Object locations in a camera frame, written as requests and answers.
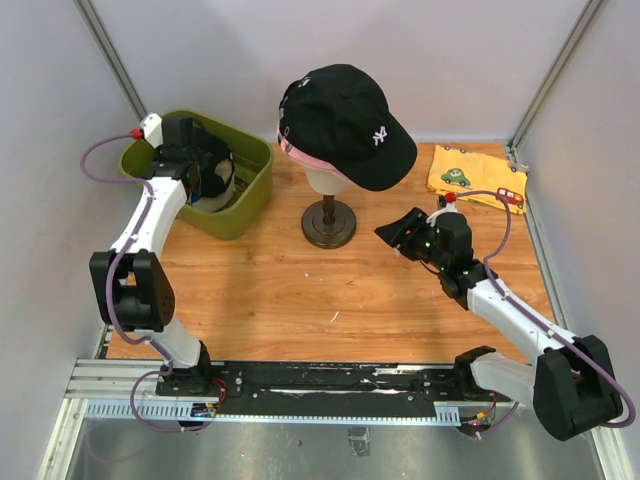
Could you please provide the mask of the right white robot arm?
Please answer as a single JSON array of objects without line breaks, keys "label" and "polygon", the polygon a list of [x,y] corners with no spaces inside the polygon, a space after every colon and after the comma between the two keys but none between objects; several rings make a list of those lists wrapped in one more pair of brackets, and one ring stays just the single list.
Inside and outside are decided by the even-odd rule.
[{"label": "right white robot arm", "polygon": [[378,227],[376,235],[396,252],[437,274],[444,293],[497,328],[528,361],[512,361],[478,347],[456,359],[455,392],[474,400],[494,391],[531,407],[543,428],[565,441],[595,427],[624,428],[636,410],[616,381],[606,345],[578,337],[547,320],[498,279],[487,261],[475,258],[466,218],[441,209],[418,208]]}]

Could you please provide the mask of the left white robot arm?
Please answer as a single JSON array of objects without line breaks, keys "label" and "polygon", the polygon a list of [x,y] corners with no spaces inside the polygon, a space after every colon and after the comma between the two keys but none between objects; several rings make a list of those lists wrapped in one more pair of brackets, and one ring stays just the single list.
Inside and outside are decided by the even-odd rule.
[{"label": "left white robot arm", "polygon": [[201,195],[204,132],[193,117],[149,114],[129,133],[151,145],[154,158],[135,180],[142,193],[125,230],[89,261],[103,321],[126,343],[147,344],[161,355],[156,391],[164,395],[203,396],[214,385],[208,351],[177,319],[174,291],[160,262],[174,220]]}]

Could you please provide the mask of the pink baseball cap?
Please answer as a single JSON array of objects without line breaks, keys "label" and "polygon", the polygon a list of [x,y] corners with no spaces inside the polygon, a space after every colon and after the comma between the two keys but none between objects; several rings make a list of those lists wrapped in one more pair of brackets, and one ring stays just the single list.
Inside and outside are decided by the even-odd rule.
[{"label": "pink baseball cap", "polygon": [[277,143],[281,151],[284,154],[286,154],[294,163],[304,168],[309,168],[311,170],[317,170],[317,171],[329,173],[347,182],[351,182],[351,180],[347,176],[341,173],[330,162],[313,157],[307,154],[306,152],[300,150],[296,146],[294,146],[286,138],[284,134],[284,130],[285,130],[284,127],[281,127],[280,125],[277,126],[277,130],[276,130]]}]

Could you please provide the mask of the black cap white logo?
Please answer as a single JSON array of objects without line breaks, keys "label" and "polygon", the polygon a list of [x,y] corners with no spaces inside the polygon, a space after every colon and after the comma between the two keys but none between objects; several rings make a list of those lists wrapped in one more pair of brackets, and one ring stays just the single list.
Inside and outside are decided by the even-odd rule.
[{"label": "black cap white logo", "polygon": [[353,65],[308,72],[286,88],[278,110],[278,125],[294,146],[365,190],[394,187],[416,162],[417,146],[391,114],[383,90]]}]

